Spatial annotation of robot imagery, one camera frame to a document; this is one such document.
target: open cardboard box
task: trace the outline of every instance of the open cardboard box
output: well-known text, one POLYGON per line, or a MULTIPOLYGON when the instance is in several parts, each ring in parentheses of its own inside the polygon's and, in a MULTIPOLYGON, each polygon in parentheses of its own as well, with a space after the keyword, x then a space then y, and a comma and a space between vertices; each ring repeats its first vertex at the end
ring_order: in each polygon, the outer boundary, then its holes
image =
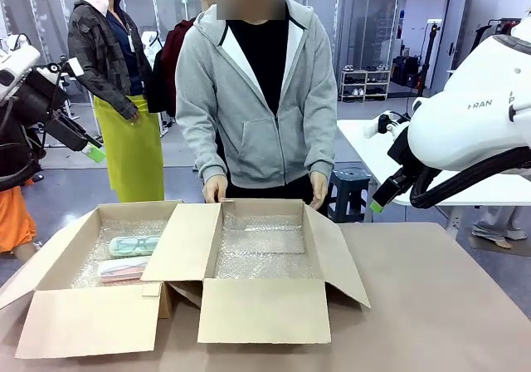
POLYGON ((299 200, 179 204, 141 279, 169 282, 201 305, 200 343, 329 343, 325 282, 370 306, 339 227, 299 200), (313 278, 216 278, 226 213, 295 216, 313 278), (194 282, 202 282, 202 293, 189 290, 194 282))
POLYGON ((102 220, 169 219, 179 202, 104 204, 60 230, 0 290, 0 309, 33 294, 16 357, 64 358, 153 350, 171 311, 163 282, 71 289, 102 220))
POLYGON ((17 358, 150 351, 158 318, 170 313, 164 282, 201 306, 198 341, 204 343, 330 342, 325 282, 369 306, 338 226, 301 201, 248 199, 100 205, 60 230, 0 289, 0 309, 33 295, 17 358), (225 213, 296 216, 313 278, 216 279, 225 213), (102 220, 165 218, 168 224, 141 282, 70 289, 102 220))

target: brown table surface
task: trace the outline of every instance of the brown table surface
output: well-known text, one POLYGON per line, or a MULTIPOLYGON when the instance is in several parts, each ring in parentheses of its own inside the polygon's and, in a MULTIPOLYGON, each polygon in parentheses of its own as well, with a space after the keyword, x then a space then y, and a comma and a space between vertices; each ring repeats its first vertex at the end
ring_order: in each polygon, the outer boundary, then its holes
POLYGON ((0 327, 0 370, 531 370, 531 323, 441 227, 382 223, 341 228, 373 308, 362 308, 331 291, 331 345, 200 345, 199 310, 178 301, 174 318, 159 321, 154 352, 15 360, 28 299, 26 306, 3 311, 12 314, 12 325, 0 327))

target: dark red jacket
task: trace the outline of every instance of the dark red jacket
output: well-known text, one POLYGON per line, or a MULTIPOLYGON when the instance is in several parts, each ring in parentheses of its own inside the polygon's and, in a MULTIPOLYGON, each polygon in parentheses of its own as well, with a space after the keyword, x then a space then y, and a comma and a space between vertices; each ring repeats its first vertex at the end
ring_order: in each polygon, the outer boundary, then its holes
POLYGON ((157 53, 153 75, 147 85, 146 96, 151 113, 166 112, 175 117, 175 68, 186 32, 193 21, 181 21, 168 33, 164 47, 157 53))
POLYGON ((195 18, 191 21, 183 20, 178 23, 170 33, 168 33, 166 42, 164 43, 163 53, 160 58, 164 81, 166 82, 166 86, 170 91, 172 99, 173 115, 175 115, 175 69, 177 68, 177 59, 181 53, 181 48, 183 48, 184 36, 188 29, 193 26, 193 21, 195 21, 195 18))

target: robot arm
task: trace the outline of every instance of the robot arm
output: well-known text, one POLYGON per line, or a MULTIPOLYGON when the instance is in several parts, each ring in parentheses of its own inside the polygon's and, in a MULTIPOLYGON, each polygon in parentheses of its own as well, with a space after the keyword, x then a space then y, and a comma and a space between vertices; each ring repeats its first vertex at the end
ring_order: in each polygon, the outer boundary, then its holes
MULTIPOLYGON (((531 21, 520 25, 514 34, 531 40, 531 21)), ((490 37, 463 61, 444 91, 415 101, 410 122, 387 124, 396 134, 388 155, 402 167, 374 194, 373 209, 381 211, 411 187, 412 205, 429 208, 494 174, 528 171, 530 66, 531 43, 490 37), (459 173, 428 190, 441 170, 459 173)))
POLYGON ((8 162, 13 161, 14 154, 17 156, 13 167, 16 171, 6 166, 0 169, 0 191, 31 177, 38 168, 38 157, 43 154, 42 149, 32 152, 26 141, 20 141, 21 136, 16 133, 22 127, 40 123, 45 135, 48 133, 66 147, 81 151, 96 162, 105 157, 100 150, 102 145, 62 113, 66 93, 58 86, 59 77, 65 71, 76 76, 82 70, 75 61, 66 59, 48 66, 48 70, 36 69, 39 57, 39 51, 29 45, 0 56, 0 151, 5 152, 3 157, 8 162), (25 163, 19 160, 20 155, 25 163))

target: bubble wrap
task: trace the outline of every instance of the bubble wrap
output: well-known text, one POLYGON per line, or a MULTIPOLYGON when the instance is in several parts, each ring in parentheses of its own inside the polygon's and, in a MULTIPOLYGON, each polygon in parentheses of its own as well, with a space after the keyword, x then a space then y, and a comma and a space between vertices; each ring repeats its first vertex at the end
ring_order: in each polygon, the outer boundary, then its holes
POLYGON ((300 218, 227 213, 214 277, 313 278, 300 218))
MULTIPOLYGON (((81 264, 80 271, 71 287, 96 287, 103 286, 98 278, 98 266, 102 261, 113 259, 109 253, 109 243, 114 237, 133 237, 139 235, 162 235, 168 220, 153 221, 119 221, 102 220, 100 235, 95 242, 93 250, 81 264)), ((124 285, 139 281, 118 281, 105 283, 105 286, 124 285)))

